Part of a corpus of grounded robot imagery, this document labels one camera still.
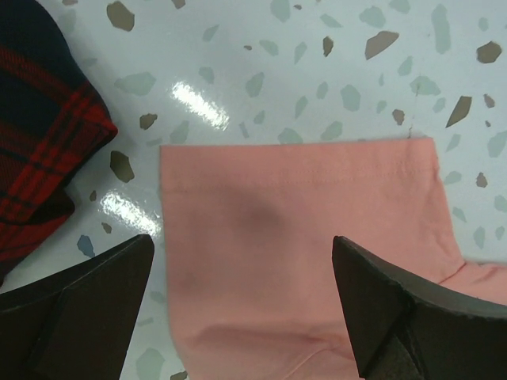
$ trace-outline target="red plaid fabric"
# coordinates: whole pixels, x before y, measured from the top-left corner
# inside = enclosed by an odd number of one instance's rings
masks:
[[[56,112],[48,111],[49,116],[40,118],[41,123],[48,117],[52,122],[34,126],[37,133],[26,123],[20,127],[12,122],[12,116],[3,117],[0,112],[0,282],[68,219],[74,205],[62,187],[117,133],[102,99],[77,66],[71,65],[77,74],[72,77],[74,83],[68,84],[2,42],[0,39],[0,91],[14,83],[21,89],[19,94],[12,94],[19,95],[16,102],[22,103],[27,94],[34,93],[34,98],[44,97],[51,102]],[[9,101],[5,94],[3,99]],[[12,113],[9,107],[3,110]],[[31,120],[38,121],[36,115]]]

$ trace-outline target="plaid clothing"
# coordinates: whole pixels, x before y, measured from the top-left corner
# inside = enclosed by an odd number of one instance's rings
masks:
[[[63,186],[116,133],[51,16],[0,0],[0,281],[72,214]]]

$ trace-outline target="terrazzo floor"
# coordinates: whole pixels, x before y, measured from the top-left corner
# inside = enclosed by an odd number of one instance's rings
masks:
[[[463,255],[507,262],[507,2],[40,2],[120,133],[71,183],[75,214],[2,291],[150,234],[122,380],[187,378],[167,324],[163,144],[431,136]]]

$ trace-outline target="glossy floor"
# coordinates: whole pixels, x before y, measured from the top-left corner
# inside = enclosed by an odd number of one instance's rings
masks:
[[[72,182],[71,220],[2,291],[150,234],[123,380],[185,378],[167,325],[162,144],[432,136],[464,256],[507,261],[507,2],[40,1],[120,134]]]

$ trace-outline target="pink fabric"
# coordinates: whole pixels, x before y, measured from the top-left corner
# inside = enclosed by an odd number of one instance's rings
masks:
[[[466,264],[431,139],[164,146],[173,340],[192,380],[357,380],[335,235],[507,304],[507,271]]]

